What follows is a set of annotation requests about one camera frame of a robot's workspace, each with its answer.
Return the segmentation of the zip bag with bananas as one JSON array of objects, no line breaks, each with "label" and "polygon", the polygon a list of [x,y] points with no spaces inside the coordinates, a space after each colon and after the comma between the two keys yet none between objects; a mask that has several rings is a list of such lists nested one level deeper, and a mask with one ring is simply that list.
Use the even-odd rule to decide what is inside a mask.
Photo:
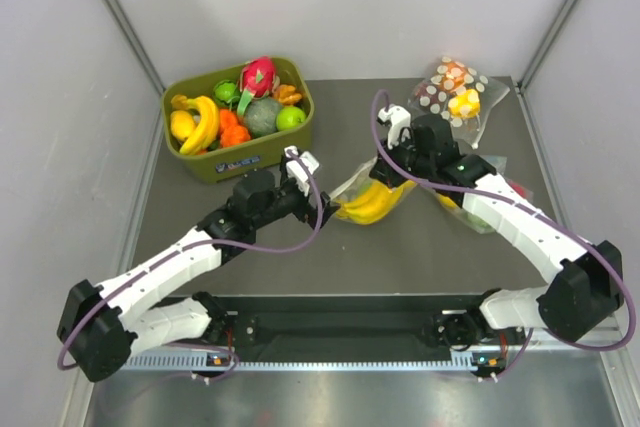
[{"label": "zip bag with bananas", "polygon": [[388,187],[372,179],[376,159],[361,164],[354,174],[336,187],[329,197],[339,205],[334,217],[358,225],[371,225],[386,217],[415,187],[406,180],[399,187]]}]

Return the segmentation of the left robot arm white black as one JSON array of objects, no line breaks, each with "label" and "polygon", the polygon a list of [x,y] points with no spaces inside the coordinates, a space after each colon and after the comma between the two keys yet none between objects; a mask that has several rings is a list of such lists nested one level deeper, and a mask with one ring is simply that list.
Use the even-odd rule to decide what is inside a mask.
[{"label": "left robot arm white black", "polygon": [[288,147],[278,176],[262,168],[245,173],[224,205],[162,252],[115,278],[71,287],[56,331],[59,369],[79,369],[97,383],[149,349],[183,339],[220,341],[227,321],[210,295],[161,301],[246,251],[263,252],[258,231],[289,215],[320,231],[336,209],[317,186],[319,167],[310,152]]}]

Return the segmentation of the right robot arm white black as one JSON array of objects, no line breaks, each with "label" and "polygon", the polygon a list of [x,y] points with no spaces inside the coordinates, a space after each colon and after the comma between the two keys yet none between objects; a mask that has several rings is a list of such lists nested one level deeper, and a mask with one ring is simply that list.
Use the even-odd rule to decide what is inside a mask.
[{"label": "right robot arm white black", "polygon": [[520,196],[483,157],[463,153],[449,124],[438,115],[412,117],[394,105],[373,115],[384,125],[376,137],[373,176],[391,186],[413,181],[450,199],[486,223],[538,271],[539,288],[487,292],[466,327],[487,343],[507,328],[544,329],[581,347],[582,338],[626,299],[621,253],[608,241],[594,245],[551,220]]}]

